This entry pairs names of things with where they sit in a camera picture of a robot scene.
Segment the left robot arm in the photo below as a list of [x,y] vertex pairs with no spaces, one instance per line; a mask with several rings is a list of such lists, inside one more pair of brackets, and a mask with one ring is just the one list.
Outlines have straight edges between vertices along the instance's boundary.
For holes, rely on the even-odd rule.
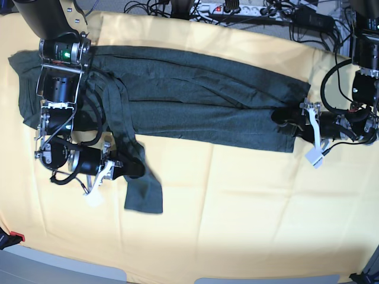
[[[295,135],[312,143],[311,157],[324,157],[335,145],[370,145],[378,140],[378,1],[351,1],[351,58],[338,62],[322,80],[321,103],[305,99],[299,106],[278,108],[272,115],[281,127],[292,125]],[[326,99],[326,84],[340,68],[355,65],[352,98],[348,109],[332,107]]]

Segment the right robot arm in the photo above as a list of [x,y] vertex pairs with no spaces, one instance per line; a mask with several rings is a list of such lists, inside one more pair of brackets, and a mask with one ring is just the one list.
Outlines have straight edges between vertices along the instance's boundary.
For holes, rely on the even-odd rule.
[[15,1],[14,5],[40,38],[41,73],[36,94],[41,97],[35,157],[51,170],[52,183],[66,185],[85,174],[86,194],[98,189],[103,179],[120,176],[139,178],[145,169],[140,162],[112,151],[109,143],[94,148],[102,135],[102,119],[95,110],[98,132],[91,141],[72,143],[74,118],[82,76],[88,71],[88,13],[76,1]]

